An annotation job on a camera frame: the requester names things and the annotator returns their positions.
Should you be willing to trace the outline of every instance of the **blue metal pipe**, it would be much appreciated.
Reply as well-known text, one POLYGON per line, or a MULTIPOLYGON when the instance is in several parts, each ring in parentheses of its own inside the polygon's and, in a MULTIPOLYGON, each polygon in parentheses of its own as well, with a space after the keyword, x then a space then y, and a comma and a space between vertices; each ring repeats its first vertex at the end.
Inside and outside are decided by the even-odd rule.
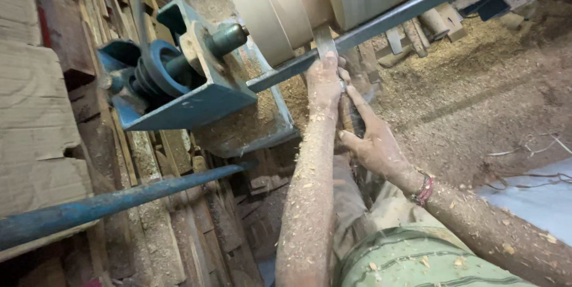
POLYGON ((190 174, 176 179, 157 181, 80 201, 45 207, 10 215, 0 220, 0 251, 30 242, 75 226, 87 224, 108 215, 187 190, 230 174, 248 170, 257 161, 242 162, 190 174))

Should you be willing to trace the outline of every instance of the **hand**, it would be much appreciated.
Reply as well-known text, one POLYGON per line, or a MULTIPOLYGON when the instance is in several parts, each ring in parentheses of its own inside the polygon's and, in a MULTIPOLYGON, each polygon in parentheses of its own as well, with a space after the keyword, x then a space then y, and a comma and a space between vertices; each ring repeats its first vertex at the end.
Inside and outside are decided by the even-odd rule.
POLYGON ((339 131, 338 136, 342 143, 352 151, 354 157, 364 167, 375 174, 384 176, 389 181, 409 171, 411 165, 401 152, 387 123, 377 117, 361 97, 352 85, 348 72, 341 68, 339 72, 340 77, 347 83, 348 96, 366 124, 366 134, 363 139, 351 132, 339 131))
POLYGON ((338 108, 341 95, 338 64, 345 63, 344 58, 336 57, 330 51, 325 58, 316 60, 305 73, 308 83, 308 108, 311 115, 338 108))

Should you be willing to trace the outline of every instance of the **person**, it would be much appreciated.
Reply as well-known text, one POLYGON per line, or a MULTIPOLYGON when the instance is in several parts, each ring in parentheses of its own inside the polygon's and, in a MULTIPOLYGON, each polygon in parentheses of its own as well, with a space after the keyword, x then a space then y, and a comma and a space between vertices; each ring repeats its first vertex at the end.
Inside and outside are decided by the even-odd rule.
POLYGON ((571 281, 569 272, 543 265, 554 259, 530 246, 560 253, 559 260, 571 259, 569 247, 551 245, 526 221, 412 166, 352 85, 345 63, 330 52, 305 75, 310 115, 284 205, 276 286, 533 286, 519 276, 571 281), (343 130, 338 138, 385 180, 371 210, 353 180, 350 155, 334 155, 338 76, 366 126, 363 138, 343 130))

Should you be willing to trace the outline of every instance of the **arm covered in sawdust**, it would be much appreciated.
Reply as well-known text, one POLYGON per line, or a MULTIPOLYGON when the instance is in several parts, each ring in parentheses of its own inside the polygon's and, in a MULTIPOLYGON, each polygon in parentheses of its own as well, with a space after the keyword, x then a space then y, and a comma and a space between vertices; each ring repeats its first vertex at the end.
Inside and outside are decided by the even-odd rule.
POLYGON ((340 76, 348 83, 347 93, 366 124, 366 134, 360 139, 340 131, 339 137, 364 167, 417 201, 423 191, 432 189, 423 206, 485 260, 540 286, 565 286, 572 281, 569 246, 509 211, 445 181, 434 179, 430 187, 430 181, 401 152, 387 123, 375 115, 351 85, 347 73, 340 76))
POLYGON ((328 53, 306 72, 310 116, 284 204, 277 286, 326 286, 333 228, 333 142, 341 85, 328 53))

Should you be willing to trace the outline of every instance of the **bracelet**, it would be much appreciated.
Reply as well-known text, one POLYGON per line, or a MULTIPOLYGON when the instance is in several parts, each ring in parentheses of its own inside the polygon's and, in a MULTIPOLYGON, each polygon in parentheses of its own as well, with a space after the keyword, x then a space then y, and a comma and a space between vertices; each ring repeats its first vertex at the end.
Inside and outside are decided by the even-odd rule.
POLYGON ((421 168, 415 167, 415 169, 425 177, 423 179, 421 192, 417 196, 414 196, 415 203, 422 207, 425 204, 425 201, 433 193, 433 180, 435 177, 432 174, 428 174, 427 172, 423 171, 421 168))

